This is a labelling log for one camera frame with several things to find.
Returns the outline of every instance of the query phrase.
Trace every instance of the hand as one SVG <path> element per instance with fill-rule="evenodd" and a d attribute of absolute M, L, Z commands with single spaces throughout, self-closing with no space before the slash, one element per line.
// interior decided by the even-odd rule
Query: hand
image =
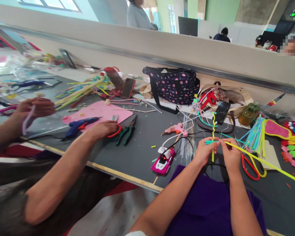
<path fill-rule="evenodd" d="M 206 145 L 206 140 L 213 140 L 213 137 L 202 139 L 198 144 L 197 152 L 194 156 L 194 160 L 198 162 L 201 168 L 207 164 L 207 160 L 209 155 L 212 153 L 212 150 L 214 150 L 214 153 L 216 154 L 217 147 L 220 145 L 220 142 L 213 142 Z"/>
<path fill-rule="evenodd" d="M 16 112 L 27 116 L 31 111 L 33 105 L 36 105 L 36 109 L 32 116 L 32 118 L 34 119 L 38 117 L 50 116 L 56 112 L 54 108 L 55 104 L 51 100 L 41 97 L 36 97 L 22 101 L 17 106 Z"/>
<path fill-rule="evenodd" d="M 240 159 L 242 156 L 242 152 L 235 147 L 227 146 L 225 142 L 229 142 L 236 146 L 238 145 L 235 139 L 233 138 L 220 140 L 222 150 L 223 150 L 223 155 L 224 155 L 225 166 L 226 166 L 228 174 L 237 173 L 239 172 Z"/>
<path fill-rule="evenodd" d="M 83 136 L 90 138 L 93 142 L 96 142 L 97 140 L 107 137 L 109 134 L 115 133 L 117 129 L 117 121 L 104 121 L 88 129 L 83 133 Z"/>

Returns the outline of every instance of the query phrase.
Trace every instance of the green bottle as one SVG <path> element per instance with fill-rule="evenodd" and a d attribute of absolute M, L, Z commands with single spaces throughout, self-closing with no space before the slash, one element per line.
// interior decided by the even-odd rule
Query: green bottle
<path fill-rule="evenodd" d="M 259 111 L 260 102 L 255 101 L 253 103 L 249 103 L 246 109 L 239 115 L 239 123 L 243 126 L 250 125 L 250 123 L 257 117 Z"/>

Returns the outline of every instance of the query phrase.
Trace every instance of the gray tabletop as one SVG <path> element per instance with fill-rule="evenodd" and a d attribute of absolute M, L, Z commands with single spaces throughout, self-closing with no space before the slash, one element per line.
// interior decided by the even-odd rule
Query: gray tabletop
<path fill-rule="evenodd" d="M 53 88 L 44 89 L 42 92 L 46 94 L 47 98 L 55 101 L 55 99 L 53 99 L 54 93 L 69 87 L 67 83 L 72 82 L 72 80 L 60 76 L 52 77 L 62 81 L 62 83 L 56 85 Z M 20 95 L 24 98 L 32 98 L 33 91 L 23 92 Z M 83 102 L 91 104 L 99 100 L 100 98 L 98 95 L 90 95 L 87 96 Z M 151 110 L 152 108 L 140 106 L 136 107 L 136 109 Z M 63 109 L 58 111 L 52 117 L 37 119 L 29 129 L 28 135 L 31 136 L 33 134 L 42 133 L 44 131 L 63 126 L 64 124 L 61 122 L 61 118 L 67 114 L 67 109 Z M 151 170 L 152 160 L 159 156 L 157 152 L 158 148 L 166 139 L 170 137 L 170 135 L 161 137 L 160 134 L 163 133 L 163 131 L 169 126 L 181 122 L 181 114 L 173 115 L 165 111 L 162 114 L 159 112 L 134 112 L 134 115 L 136 114 L 138 115 L 137 123 L 135 125 L 136 130 L 132 140 L 126 147 L 123 145 L 116 147 L 115 143 L 111 140 L 103 140 L 95 145 L 89 160 L 103 167 L 119 171 L 128 176 L 132 176 L 152 184 L 156 179 L 156 175 Z M 122 122 L 121 125 L 129 125 L 134 115 Z M 0 123 L 6 119 L 6 117 L 0 116 Z M 227 125 L 224 124 L 223 126 L 220 126 L 217 131 L 221 131 L 226 127 Z M 54 131 L 51 134 L 58 137 L 63 137 L 67 130 L 67 128 L 63 128 Z M 247 130 L 236 127 L 234 134 L 237 137 L 241 137 L 246 132 Z M 195 136 L 195 141 L 197 144 L 205 136 L 208 137 L 211 135 L 209 133 L 202 132 L 196 134 Z M 295 168 L 292 167 L 290 163 L 285 162 L 282 158 L 280 139 L 270 136 L 266 136 L 266 139 L 271 145 L 275 147 L 276 154 L 282 169 L 288 173 L 295 173 Z M 36 141 L 61 151 L 65 151 L 72 142 L 61 142 L 60 140 L 54 139 L 52 137 L 43 137 L 36 139 Z M 169 146 L 170 144 L 174 143 L 174 141 L 175 139 L 172 139 L 165 146 Z M 222 165 L 224 164 L 222 150 L 220 147 L 218 148 L 218 153 L 215 156 L 215 160 L 215 163 Z M 166 187 L 177 165 L 186 165 L 185 159 L 181 159 L 180 155 L 176 156 L 176 160 L 173 161 L 168 175 L 166 177 L 161 176 L 157 178 L 155 186 L 161 188 Z M 249 166 L 247 169 L 252 175 L 254 175 Z M 228 182 L 227 171 L 222 166 L 209 165 L 204 168 L 202 172 L 206 172 L 207 175 L 214 180 L 226 183 Z M 277 171 L 268 171 L 266 178 L 261 178 L 260 181 L 256 182 L 249 179 L 242 168 L 241 172 L 246 188 L 251 190 L 258 198 L 262 200 L 267 228 L 284 235 L 295 235 L 295 181 L 281 173 L 278 173 Z"/>

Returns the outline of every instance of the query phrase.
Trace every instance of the window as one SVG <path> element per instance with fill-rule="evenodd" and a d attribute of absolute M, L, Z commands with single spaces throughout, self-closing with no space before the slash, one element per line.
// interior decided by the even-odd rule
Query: window
<path fill-rule="evenodd" d="M 168 5 L 168 15 L 169 15 L 169 24 L 172 33 L 176 33 L 176 21 L 175 21 L 175 13 L 174 6 Z"/>
<path fill-rule="evenodd" d="M 17 0 L 21 5 L 56 10 L 80 11 L 75 0 Z"/>

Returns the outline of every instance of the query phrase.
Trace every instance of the green-handled pliers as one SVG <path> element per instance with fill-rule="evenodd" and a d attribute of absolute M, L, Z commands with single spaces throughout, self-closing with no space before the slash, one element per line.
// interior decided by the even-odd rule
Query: green-handled pliers
<path fill-rule="evenodd" d="M 117 140 L 117 142 L 116 142 L 116 146 L 119 146 L 119 144 L 120 144 L 122 138 L 123 138 L 128 132 L 130 132 L 129 135 L 128 135 L 128 137 L 127 137 L 127 139 L 126 139 L 125 142 L 124 142 L 124 146 L 127 146 L 127 144 L 129 143 L 129 141 L 131 140 L 131 138 L 132 138 L 132 136 L 133 136 L 133 132 L 134 132 L 134 130 L 135 130 L 134 125 L 135 125 L 135 122 L 137 121 L 137 117 L 138 117 L 138 115 L 136 115 L 135 118 L 130 122 L 130 125 L 129 125 L 128 127 L 126 127 L 126 128 L 121 132 L 121 134 L 119 135 L 119 138 L 118 138 L 118 140 Z"/>

